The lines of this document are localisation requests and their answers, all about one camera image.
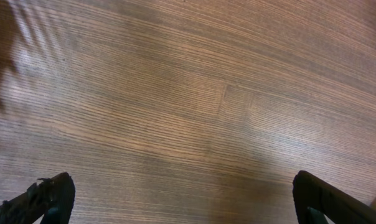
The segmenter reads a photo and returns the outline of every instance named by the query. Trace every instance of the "wooden surface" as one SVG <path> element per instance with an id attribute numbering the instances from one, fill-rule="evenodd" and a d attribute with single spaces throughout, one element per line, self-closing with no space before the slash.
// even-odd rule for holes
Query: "wooden surface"
<path id="1" fill-rule="evenodd" d="M 71 223 L 297 223 L 307 170 L 376 196 L 376 0 L 0 0 L 0 204 Z"/>

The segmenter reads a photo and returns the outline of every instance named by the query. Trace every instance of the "black object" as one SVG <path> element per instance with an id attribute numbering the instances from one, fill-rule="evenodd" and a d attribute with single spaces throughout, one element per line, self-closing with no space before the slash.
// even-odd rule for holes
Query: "black object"
<path id="1" fill-rule="evenodd" d="M 32 224 L 43 214 L 40 224 L 67 224 L 75 200 L 75 185 L 68 173 L 53 178 L 38 179 L 25 193 L 3 201 L 0 224 Z"/>
<path id="2" fill-rule="evenodd" d="M 306 171 L 293 180 L 293 198 L 299 224 L 376 224 L 376 211 Z"/>

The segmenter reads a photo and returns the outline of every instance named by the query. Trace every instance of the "wooden floor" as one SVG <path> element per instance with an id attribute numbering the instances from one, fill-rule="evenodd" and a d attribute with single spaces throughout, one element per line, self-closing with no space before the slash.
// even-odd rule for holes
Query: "wooden floor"
<path id="1" fill-rule="evenodd" d="M 376 196 L 376 0 L 0 0 L 0 204 L 297 223 L 299 170 Z"/>

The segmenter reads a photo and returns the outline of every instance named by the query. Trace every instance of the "wood grain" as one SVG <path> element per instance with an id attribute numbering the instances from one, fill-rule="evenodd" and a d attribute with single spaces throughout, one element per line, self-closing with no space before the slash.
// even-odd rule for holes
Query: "wood grain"
<path id="1" fill-rule="evenodd" d="M 376 0 L 0 0 L 0 204 L 71 223 L 297 223 L 304 169 L 376 197 Z"/>

